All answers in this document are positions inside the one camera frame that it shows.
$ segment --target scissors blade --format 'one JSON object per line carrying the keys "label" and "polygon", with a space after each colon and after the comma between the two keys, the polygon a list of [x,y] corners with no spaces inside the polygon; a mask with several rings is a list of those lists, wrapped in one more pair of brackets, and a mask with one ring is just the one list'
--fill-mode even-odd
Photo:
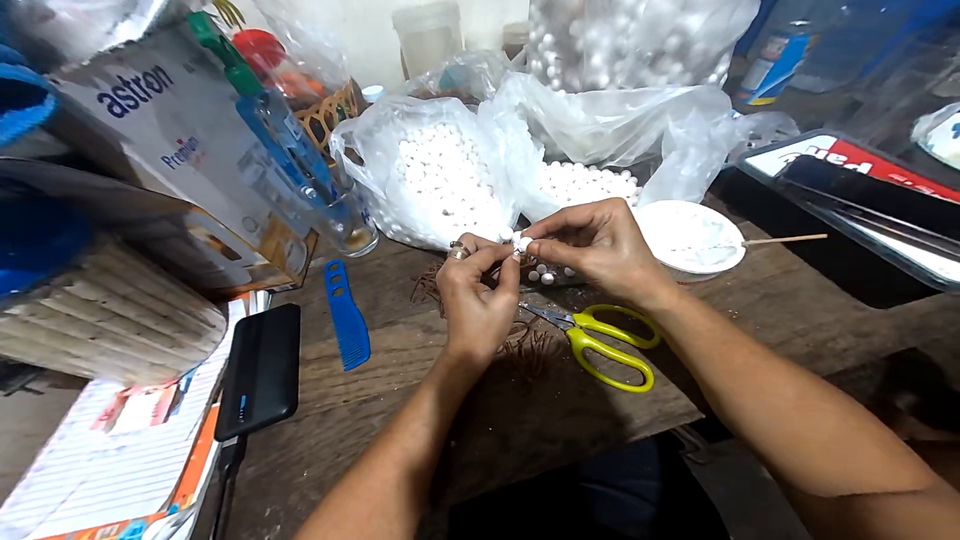
{"label": "scissors blade", "polygon": [[535,315],[543,317],[548,323],[559,328],[560,330],[566,331],[576,326],[573,322],[573,317],[566,313],[560,313],[559,311],[546,309],[544,307],[531,306],[526,302],[520,302],[518,305]]}

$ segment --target red lid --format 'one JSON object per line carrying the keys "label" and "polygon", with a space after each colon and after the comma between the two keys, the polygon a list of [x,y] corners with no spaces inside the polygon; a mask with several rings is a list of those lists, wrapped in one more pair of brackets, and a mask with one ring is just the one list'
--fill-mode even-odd
{"label": "red lid", "polygon": [[237,32],[233,36],[233,46],[258,75],[277,67],[287,57],[276,36],[255,28]]}

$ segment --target white bowl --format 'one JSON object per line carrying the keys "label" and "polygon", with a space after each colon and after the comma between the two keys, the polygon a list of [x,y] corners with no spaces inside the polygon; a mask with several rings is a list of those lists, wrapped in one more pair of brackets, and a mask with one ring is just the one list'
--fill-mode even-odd
{"label": "white bowl", "polygon": [[654,257],[678,282],[702,282],[737,265],[743,233],[722,213],[688,201],[657,201],[634,210]]}

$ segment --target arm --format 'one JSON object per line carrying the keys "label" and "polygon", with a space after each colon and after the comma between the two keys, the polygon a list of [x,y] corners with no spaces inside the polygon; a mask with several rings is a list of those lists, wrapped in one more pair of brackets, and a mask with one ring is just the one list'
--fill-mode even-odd
{"label": "arm", "polygon": [[773,354],[683,291],[626,203],[563,209],[529,250],[652,315],[710,406],[768,466],[818,535],[960,537],[960,495],[855,400]]}
{"label": "arm", "polygon": [[[413,538],[446,433],[514,321],[519,262],[513,246],[465,234],[473,253],[438,273],[447,342],[413,397],[371,442],[297,533],[297,540]],[[480,275],[503,260],[495,290]]]}

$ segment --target scissors handle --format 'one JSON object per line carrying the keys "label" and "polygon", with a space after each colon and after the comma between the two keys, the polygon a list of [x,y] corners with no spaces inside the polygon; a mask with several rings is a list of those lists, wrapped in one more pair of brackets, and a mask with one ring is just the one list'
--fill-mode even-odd
{"label": "scissors handle", "polygon": [[[601,322],[593,318],[593,313],[597,311],[618,311],[626,315],[630,315],[635,319],[642,321],[651,330],[654,331],[654,336],[651,339],[643,339],[642,337],[621,330],[614,325],[609,325],[607,323]],[[641,393],[646,392],[654,385],[654,372],[650,369],[650,366],[646,362],[637,358],[633,355],[628,355],[619,349],[615,349],[606,343],[594,339],[593,337],[587,335],[583,329],[598,331],[604,335],[610,337],[615,337],[620,341],[629,343],[639,349],[653,349],[660,344],[660,334],[657,332],[657,328],[654,326],[654,322],[647,317],[633,311],[632,309],[627,309],[621,306],[613,306],[610,304],[598,304],[596,306],[590,306],[587,309],[584,309],[583,312],[573,315],[573,321],[580,328],[573,328],[566,331],[566,337],[570,340],[570,347],[573,349],[573,357],[577,358],[577,362],[580,364],[580,367],[587,370],[587,373],[590,373],[600,381],[624,390],[627,392]],[[638,370],[643,374],[643,384],[634,385],[627,384],[626,382],[620,382],[619,380],[614,380],[602,373],[593,367],[587,359],[584,357],[584,349],[592,349],[593,351],[606,356],[607,358],[620,362],[626,366],[632,367]]]}
{"label": "scissors handle", "polygon": [[[587,373],[593,375],[602,382],[605,382],[614,388],[619,388],[620,390],[625,390],[627,392],[635,392],[637,394],[646,392],[653,387],[654,372],[643,360],[637,358],[636,356],[628,355],[619,349],[615,349],[602,341],[598,341],[587,335],[585,331],[578,328],[572,328],[566,331],[566,337],[570,339],[570,347],[573,349],[573,357],[577,358],[577,362],[580,364],[580,367],[587,370]],[[620,382],[619,380],[611,379],[610,377],[600,373],[600,370],[593,367],[593,365],[587,362],[587,359],[584,358],[584,349],[592,349],[611,360],[620,362],[621,364],[638,370],[643,374],[643,384],[639,386],[627,384],[626,382]]]}
{"label": "scissors handle", "polygon": [[[597,311],[617,311],[625,315],[630,315],[631,317],[642,321],[643,324],[650,327],[650,330],[654,332],[654,336],[651,339],[643,339],[634,333],[621,330],[614,325],[608,325],[607,323],[600,322],[593,318],[593,313],[596,313]],[[629,343],[638,349],[653,349],[660,344],[660,334],[657,332],[657,327],[653,320],[625,307],[613,306],[610,304],[597,304],[596,306],[590,306],[587,309],[584,309],[582,312],[574,314],[573,322],[582,329],[599,331],[600,333]]]}

